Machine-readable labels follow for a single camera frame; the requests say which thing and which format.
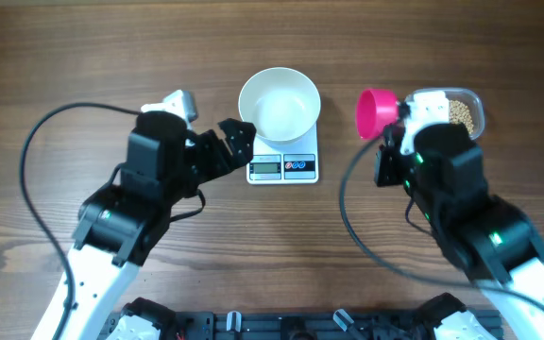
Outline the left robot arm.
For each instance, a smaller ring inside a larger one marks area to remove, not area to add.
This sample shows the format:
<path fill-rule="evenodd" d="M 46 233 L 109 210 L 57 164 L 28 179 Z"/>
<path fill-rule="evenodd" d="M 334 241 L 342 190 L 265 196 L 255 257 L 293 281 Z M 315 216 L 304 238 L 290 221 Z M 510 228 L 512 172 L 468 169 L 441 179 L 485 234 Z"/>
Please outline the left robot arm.
<path fill-rule="evenodd" d="M 126 160 L 79 209 L 64 273 L 34 338 L 95 339 L 152 248 L 187 218 L 173 207 L 252 160 L 254 125 L 229 118 L 219 126 L 223 139 L 194 133 L 170 112 L 138 114 Z"/>

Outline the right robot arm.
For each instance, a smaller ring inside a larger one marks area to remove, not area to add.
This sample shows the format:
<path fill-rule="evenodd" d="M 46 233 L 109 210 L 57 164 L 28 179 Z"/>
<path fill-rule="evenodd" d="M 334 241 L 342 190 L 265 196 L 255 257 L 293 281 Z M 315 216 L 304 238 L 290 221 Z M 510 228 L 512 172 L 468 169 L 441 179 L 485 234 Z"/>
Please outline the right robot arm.
<path fill-rule="evenodd" d="M 481 290 L 514 333 L 544 337 L 544 241 L 518 207 L 491 195 L 482 149 L 447 105 L 383 101 L 358 110 L 360 133 L 382 137 L 378 186 L 402 185 L 444 257 Z"/>

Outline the pink plastic scoop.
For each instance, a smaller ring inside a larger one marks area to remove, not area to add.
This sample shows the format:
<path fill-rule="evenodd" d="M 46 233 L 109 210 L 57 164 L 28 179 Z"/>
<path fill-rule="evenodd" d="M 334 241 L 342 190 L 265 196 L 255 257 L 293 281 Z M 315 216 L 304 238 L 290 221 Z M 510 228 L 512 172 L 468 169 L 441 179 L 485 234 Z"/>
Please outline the pink plastic scoop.
<path fill-rule="evenodd" d="M 380 136 L 383 129 L 399 119 L 399 100 L 389 90 L 365 89 L 355 108 L 358 135 L 364 140 Z"/>

